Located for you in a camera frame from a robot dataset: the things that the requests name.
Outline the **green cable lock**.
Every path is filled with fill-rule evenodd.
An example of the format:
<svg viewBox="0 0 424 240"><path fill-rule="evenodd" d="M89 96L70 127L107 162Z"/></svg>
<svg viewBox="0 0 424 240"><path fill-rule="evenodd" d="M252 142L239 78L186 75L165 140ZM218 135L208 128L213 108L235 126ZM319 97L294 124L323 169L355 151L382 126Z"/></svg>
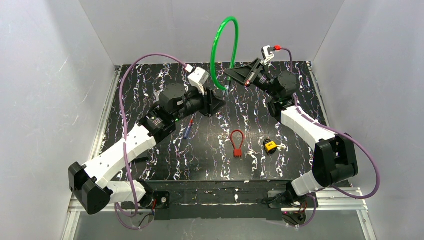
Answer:
<svg viewBox="0 0 424 240"><path fill-rule="evenodd" d="M215 35L215 38L214 38L214 41L213 41L213 44L212 44L211 54L210 54L210 75L211 75L211 79L212 79L214 85L219 90L222 90L224 92L225 97L227 97L229 92L230 92L231 79L230 79L230 77L227 77L224 81L224 85L222 85L217 78L215 63L216 63L216 54L217 54L217 49L218 49L218 45L219 45L221 35L222 35L225 27L227 26L227 24L229 24L230 22L233 22L233 24L234 24L234 43L233 43L231 61L230 61L229 66L230 66L230 68L233 68L235 66L236 56L237 56L237 51L238 51L238 45L239 45L240 27L239 27L238 20L234 16L228 16L220 24L220 27L219 27L218 31L216 32L216 35Z"/></svg>

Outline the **yellow padlock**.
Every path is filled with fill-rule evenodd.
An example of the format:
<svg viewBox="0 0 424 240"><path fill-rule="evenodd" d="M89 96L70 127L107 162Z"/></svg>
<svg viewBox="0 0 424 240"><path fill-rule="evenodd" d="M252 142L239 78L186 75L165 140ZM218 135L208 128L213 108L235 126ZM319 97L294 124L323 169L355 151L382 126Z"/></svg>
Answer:
<svg viewBox="0 0 424 240"><path fill-rule="evenodd" d="M262 144L267 155L274 154L278 149L278 145L269 138L264 139Z"/></svg>

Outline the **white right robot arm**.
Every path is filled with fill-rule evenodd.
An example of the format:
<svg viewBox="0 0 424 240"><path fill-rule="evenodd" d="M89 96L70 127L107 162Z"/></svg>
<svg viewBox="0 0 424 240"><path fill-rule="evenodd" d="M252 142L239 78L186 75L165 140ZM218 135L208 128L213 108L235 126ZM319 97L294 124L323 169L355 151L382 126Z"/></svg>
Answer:
<svg viewBox="0 0 424 240"><path fill-rule="evenodd" d="M272 77L268 67L257 58L245 66L228 68L224 74L240 85L253 85L268 94L271 97L267 103L270 115L314 149L312 169L287 184L286 199L303 197L358 174L354 143L342 134L320 127L294 99L297 89L294 73L284 71Z"/></svg>

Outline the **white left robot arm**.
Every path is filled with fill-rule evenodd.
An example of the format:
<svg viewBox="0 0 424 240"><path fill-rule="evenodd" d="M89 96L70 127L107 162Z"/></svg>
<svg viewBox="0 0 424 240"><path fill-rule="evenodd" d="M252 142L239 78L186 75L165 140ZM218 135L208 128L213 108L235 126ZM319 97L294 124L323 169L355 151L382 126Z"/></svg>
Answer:
<svg viewBox="0 0 424 240"><path fill-rule="evenodd" d="M215 115L225 101L205 88L185 88L172 83L158 95L158 100L131 131L108 150L83 164L74 162L68 168L69 188L84 210L94 215L108 204L134 202L138 204L150 192L142 180L113 181L113 177L144 152L152 149L176 130L178 121L201 113Z"/></svg>

